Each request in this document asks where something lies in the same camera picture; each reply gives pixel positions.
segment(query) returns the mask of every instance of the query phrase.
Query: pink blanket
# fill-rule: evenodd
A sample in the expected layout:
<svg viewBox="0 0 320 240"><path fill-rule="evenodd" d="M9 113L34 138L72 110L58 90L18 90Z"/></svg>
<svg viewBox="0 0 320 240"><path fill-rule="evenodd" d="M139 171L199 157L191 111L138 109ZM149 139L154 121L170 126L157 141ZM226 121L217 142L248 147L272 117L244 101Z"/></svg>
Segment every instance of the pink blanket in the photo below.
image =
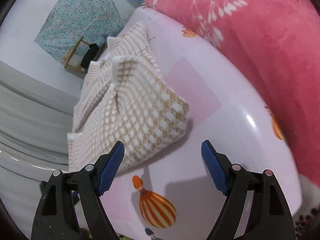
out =
<svg viewBox="0 0 320 240"><path fill-rule="evenodd" d="M278 119L299 173L320 187L320 17L311 2L146 0L146 6L205 38L246 76Z"/></svg>

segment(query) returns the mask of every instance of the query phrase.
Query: beige and white checkered fabric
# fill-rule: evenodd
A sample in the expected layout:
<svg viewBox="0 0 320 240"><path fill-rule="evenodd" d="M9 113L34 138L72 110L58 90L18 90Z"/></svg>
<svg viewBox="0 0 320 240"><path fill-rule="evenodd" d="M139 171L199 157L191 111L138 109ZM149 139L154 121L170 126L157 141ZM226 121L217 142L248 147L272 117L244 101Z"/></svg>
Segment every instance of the beige and white checkered fabric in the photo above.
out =
<svg viewBox="0 0 320 240"><path fill-rule="evenodd" d="M109 53L99 62L91 62L86 75L80 100L74 107L72 132L79 132L91 112L101 101L111 84L111 59L117 55L143 57L150 63L152 71L162 78L161 72L151 52L147 28L143 22L137 22L122 37L108 38Z"/></svg>
<svg viewBox="0 0 320 240"><path fill-rule="evenodd" d="M112 83L81 133L69 133L69 171L77 171L109 153L117 140L125 145L123 171L152 157L181 138L189 106L153 71L143 56L114 56Z"/></svg>

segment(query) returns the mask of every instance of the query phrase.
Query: metal screw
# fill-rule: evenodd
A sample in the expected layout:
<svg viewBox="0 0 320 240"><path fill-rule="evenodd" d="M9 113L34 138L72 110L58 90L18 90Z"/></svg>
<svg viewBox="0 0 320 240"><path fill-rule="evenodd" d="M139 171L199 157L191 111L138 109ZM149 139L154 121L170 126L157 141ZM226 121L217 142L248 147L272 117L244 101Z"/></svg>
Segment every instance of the metal screw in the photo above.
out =
<svg viewBox="0 0 320 240"><path fill-rule="evenodd" d="M238 164L233 164L233 165L232 165L232 168L233 168L235 171L241 170L241 166L238 165Z"/></svg>
<svg viewBox="0 0 320 240"><path fill-rule="evenodd" d="M92 164L89 164L85 167L85 170L86 171L92 171L93 170L93 165Z"/></svg>
<svg viewBox="0 0 320 240"><path fill-rule="evenodd" d="M53 176L55 176L55 177L57 177L57 176L59 176L60 175L60 171L59 170L56 170L56 171L54 171L53 173L52 173L52 175Z"/></svg>
<svg viewBox="0 0 320 240"><path fill-rule="evenodd" d="M265 171L265 174L266 174L267 176L272 176L272 175L273 175L273 172L272 172L271 170L266 170L266 171Z"/></svg>

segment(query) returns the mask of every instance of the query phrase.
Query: blue rubber fingertip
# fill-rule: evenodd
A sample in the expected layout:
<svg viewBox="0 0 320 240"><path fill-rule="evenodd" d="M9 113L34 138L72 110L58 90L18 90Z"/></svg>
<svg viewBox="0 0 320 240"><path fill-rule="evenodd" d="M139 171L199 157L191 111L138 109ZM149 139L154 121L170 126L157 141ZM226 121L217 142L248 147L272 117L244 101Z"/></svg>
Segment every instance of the blue rubber fingertip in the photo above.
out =
<svg viewBox="0 0 320 240"><path fill-rule="evenodd" d="M98 191L100 195L103 195L111 187L113 179L115 178L118 168L124 158L124 144L119 143L117 148L109 154L112 154L112 156L99 175Z"/></svg>
<svg viewBox="0 0 320 240"><path fill-rule="evenodd" d="M214 155L214 152L212 152L205 141L201 145L201 154L217 190L226 196L228 193L227 175Z"/></svg>

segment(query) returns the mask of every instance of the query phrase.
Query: orange balloon print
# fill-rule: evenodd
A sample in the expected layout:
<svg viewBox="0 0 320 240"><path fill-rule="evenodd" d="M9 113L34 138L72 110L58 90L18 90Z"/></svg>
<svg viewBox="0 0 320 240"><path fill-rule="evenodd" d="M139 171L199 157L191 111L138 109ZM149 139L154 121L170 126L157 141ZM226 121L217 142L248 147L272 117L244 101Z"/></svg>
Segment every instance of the orange balloon print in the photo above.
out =
<svg viewBox="0 0 320 240"><path fill-rule="evenodd" d="M185 30L182 30L183 32L183 37L185 38L194 38L197 36L197 34L195 32L193 32L192 30L187 29L187 27L185 27Z"/></svg>
<svg viewBox="0 0 320 240"><path fill-rule="evenodd" d="M269 114L271 115L273 132L278 137L278 139L284 141L284 135L282 133L282 130L280 128L280 125L279 125L278 121L276 120L275 116L273 115L273 113L271 112L269 107L265 106L265 108L268 110Z"/></svg>
<svg viewBox="0 0 320 240"><path fill-rule="evenodd" d="M143 181L137 175L132 177L135 189L140 192L140 213L143 219L156 228L167 228L176 221L176 209L165 197L146 190Z"/></svg>

